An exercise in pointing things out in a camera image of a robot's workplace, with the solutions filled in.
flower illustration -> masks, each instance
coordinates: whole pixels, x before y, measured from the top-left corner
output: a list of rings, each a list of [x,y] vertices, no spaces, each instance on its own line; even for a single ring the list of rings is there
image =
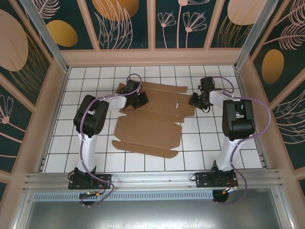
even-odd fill
[[[159,22],[162,26],[162,31],[163,31],[163,39],[164,39],[164,44],[165,44],[165,48],[167,49],[167,45],[166,45],[166,39],[165,39],[165,33],[164,33],[164,28],[167,26],[172,26],[177,24],[177,21],[174,20],[174,16],[173,13],[165,13],[163,15],[163,13],[158,13],[158,19]]]
[[[3,95],[0,95],[0,123],[7,124],[10,122],[10,114],[13,109],[14,100],[8,96],[7,101]]]
[[[205,4],[210,0],[178,0],[179,5],[186,6],[186,5],[199,5]]]
[[[207,28],[204,17],[205,12],[203,13],[193,13],[190,17],[190,12],[183,14],[183,22],[186,31],[186,45],[187,48],[187,39],[189,32],[201,31]]]

white tiled floor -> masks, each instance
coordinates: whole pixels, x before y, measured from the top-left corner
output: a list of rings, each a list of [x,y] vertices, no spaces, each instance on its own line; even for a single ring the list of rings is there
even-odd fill
[[[146,82],[188,86],[187,94],[198,92],[200,79],[205,76],[222,76],[234,85],[235,95],[240,95],[231,66],[141,66],[72,68],[60,113],[53,132],[44,167],[45,173],[70,172],[78,161],[79,139],[73,118],[87,94],[105,96],[112,94],[119,83],[125,83],[130,73],[138,73]],[[230,89],[227,81],[215,79],[216,87]],[[117,140],[113,133],[119,116],[107,114],[103,130],[98,136],[95,154],[97,172],[144,172],[210,169],[221,151],[222,110],[213,107],[209,113],[196,109],[194,117],[185,118],[181,145],[176,157],[167,159],[118,150],[112,145]],[[235,161],[237,168],[261,168],[254,140],[245,142]]]

metal sheet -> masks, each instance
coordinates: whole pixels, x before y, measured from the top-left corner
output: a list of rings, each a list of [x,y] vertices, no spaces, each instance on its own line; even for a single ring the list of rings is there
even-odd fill
[[[243,190],[230,194],[240,198]],[[278,229],[269,189],[251,189],[236,205],[211,200],[109,201],[95,208],[77,202],[34,202],[28,229]]]

yellow oval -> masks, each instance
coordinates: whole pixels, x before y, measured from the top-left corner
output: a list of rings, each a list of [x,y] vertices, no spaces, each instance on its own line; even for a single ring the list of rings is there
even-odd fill
[[[72,47],[77,44],[78,36],[74,28],[61,20],[54,20],[47,24],[55,42],[64,47]]]
[[[138,11],[139,0],[92,0],[94,7],[100,15],[112,21],[122,21],[125,19],[125,16],[119,17],[120,11],[117,2],[122,10],[126,9],[129,17],[132,17]]]
[[[237,25],[254,24],[266,0],[230,0],[228,17]]]
[[[276,50],[270,50],[263,60],[262,74],[267,84],[275,83],[280,78],[284,69],[284,56]]]
[[[20,23],[9,13],[0,10],[0,66],[19,71],[28,59],[27,34]]]

flattened cardboard box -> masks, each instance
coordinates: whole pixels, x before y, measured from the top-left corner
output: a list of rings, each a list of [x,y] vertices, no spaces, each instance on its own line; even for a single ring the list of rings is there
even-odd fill
[[[127,114],[118,119],[114,135],[120,141],[112,141],[115,148],[130,152],[172,158],[178,154],[171,150],[180,145],[182,128],[175,122],[184,122],[193,116],[195,108],[190,106],[187,87],[142,83],[149,102],[136,110],[120,112]]]

